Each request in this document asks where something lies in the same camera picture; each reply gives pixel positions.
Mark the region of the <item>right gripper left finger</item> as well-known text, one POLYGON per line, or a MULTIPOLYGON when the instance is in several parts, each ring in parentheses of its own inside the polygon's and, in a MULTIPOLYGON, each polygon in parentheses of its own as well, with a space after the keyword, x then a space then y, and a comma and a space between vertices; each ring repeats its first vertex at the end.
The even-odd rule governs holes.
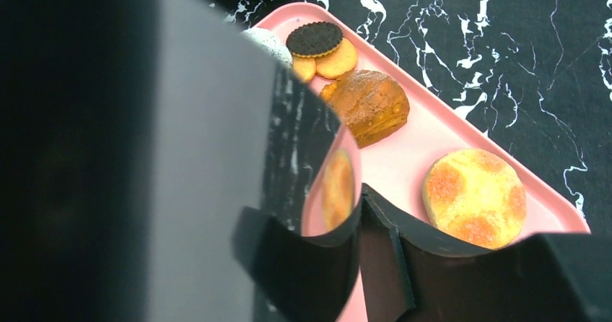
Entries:
POLYGON ((248 307, 232 306, 233 321, 336 321, 359 271, 357 206, 335 230, 302 236, 271 213, 233 208, 232 257, 249 279, 248 307))

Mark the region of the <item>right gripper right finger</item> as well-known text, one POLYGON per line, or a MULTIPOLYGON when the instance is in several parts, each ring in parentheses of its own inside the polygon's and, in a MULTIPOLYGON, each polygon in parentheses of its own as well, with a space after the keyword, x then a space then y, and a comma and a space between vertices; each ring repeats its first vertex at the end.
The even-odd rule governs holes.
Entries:
POLYGON ((370 321, 609 321, 611 239, 536 233, 491 251, 362 187, 360 266, 370 321))

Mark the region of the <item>orange sugared bun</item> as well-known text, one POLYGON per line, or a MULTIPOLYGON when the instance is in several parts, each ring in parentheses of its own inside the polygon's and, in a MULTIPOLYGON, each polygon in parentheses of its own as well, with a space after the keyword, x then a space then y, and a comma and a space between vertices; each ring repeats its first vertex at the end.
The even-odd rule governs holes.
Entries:
POLYGON ((514 168, 483 149, 459 149, 439 158, 421 195, 430 222, 473 245, 498 249, 521 232, 526 192, 514 168))

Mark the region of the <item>pink serving tray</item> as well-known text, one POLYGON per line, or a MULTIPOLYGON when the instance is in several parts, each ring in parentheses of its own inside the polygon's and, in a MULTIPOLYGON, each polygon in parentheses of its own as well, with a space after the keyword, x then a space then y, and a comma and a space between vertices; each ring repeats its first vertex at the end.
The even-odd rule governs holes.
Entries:
MULTIPOLYGON (((464 147, 485 149, 509 163, 526 190, 527 219, 517 243, 536 233, 589 234, 587 223, 554 189, 483 135, 348 27, 344 35, 358 51, 359 68, 378 70, 394 78, 406 92, 411 110, 399 131, 361 151, 363 185, 375 189, 401 211, 429 224, 421 186, 429 166, 438 158, 464 147)), ((370 321, 358 278, 342 321, 370 321)))

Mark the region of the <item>metal tongs black handle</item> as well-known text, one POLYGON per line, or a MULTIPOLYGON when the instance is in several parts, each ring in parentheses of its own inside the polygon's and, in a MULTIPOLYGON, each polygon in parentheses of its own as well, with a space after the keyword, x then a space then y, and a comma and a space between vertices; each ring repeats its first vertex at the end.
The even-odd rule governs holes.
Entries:
POLYGON ((347 129, 205 0, 1 0, 1 319, 233 321, 233 208, 335 230, 347 129))

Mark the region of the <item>grey powdered cake ball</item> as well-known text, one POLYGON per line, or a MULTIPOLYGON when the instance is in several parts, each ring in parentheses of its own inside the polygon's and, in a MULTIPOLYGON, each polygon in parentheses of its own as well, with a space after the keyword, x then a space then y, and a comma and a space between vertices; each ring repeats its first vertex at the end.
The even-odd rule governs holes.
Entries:
POLYGON ((293 58, 289 49, 273 32, 261 27, 251 27, 243 30, 241 34, 285 66, 292 68, 293 58))

